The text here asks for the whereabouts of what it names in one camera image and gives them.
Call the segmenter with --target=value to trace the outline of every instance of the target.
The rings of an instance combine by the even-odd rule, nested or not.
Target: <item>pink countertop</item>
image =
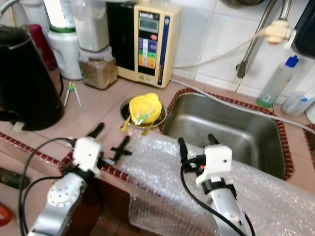
[[[51,75],[57,90],[59,90],[60,82],[58,71],[52,72]],[[211,92],[239,101],[255,104],[255,99],[252,97],[204,85],[199,82],[189,81],[177,77],[176,79],[190,83],[206,92]],[[67,83],[68,81],[64,80],[65,88],[67,87]],[[35,148],[47,139],[54,137],[82,137],[91,131],[99,122],[104,122],[106,127],[97,139],[102,142],[104,146],[105,156],[112,157],[114,154],[112,151],[110,151],[110,148],[118,146],[126,135],[126,133],[123,133],[119,130],[120,126],[124,122],[120,115],[119,109],[121,104],[127,98],[154,92],[159,96],[162,104],[167,107],[174,94],[178,90],[184,88],[181,85],[170,82],[166,89],[159,89],[144,84],[134,83],[121,78],[119,78],[118,81],[107,90],[97,90],[85,86],[82,81],[75,82],[75,85],[77,87],[82,106],[80,107],[78,105],[75,95],[70,94],[63,118],[53,127],[36,132],[21,131],[16,133],[11,130],[12,125],[10,123],[0,121],[0,132],[22,143],[25,143],[30,147]],[[61,98],[62,102],[65,98],[65,92],[66,91],[63,92]],[[279,105],[275,105],[269,110],[278,116],[288,118],[281,113]],[[305,116],[295,118],[293,120],[302,124],[309,123]],[[288,124],[285,124],[285,129],[295,168],[293,177],[288,181],[315,194],[315,169],[313,166],[311,154],[308,150],[307,141],[304,137],[304,132],[302,129]],[[133,128],[129,127],[128,133],[133,132],[133,130]],[[159,132],[158,128],[153,129],[153,132]],[[43,148],[42,152],[55,158],[56,160],[61,161],[70,152],[70,148],[66,147],[62,143],[52,143]],[[19,170],[19,168],[22,169],[23,165],[21,162],[25,162],[27,156],[28,154],[22,153],[19,150],[15,150],[13,147],[10,147],[9,144],[6,144],[4,141],[0,140],[0,165],[2,167],[15,170],[17,168],[16,166],[19,166],[16,170]],[[39,174],[51,175],[51,173],[56,170],[55,167],[47,167],[47,164],[42,161],[35,161],[31,167],[33,167],[34,176]],[[128,183],[123,182],[121,179],[116,178],[108,173],[102,173],[101,178],[125,191],[130,191]],[[6,188],[6,186],[0,184],[0,202],[9,207],[14,207],[14,201],[9,199],[10,195],[8,192],[3,191],[6,190]]]

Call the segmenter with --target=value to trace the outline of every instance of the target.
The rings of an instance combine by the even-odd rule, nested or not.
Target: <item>electric kettle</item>
[[[40,130],[62,116],[62,103],[32,37],[0,25],[0,120]]]

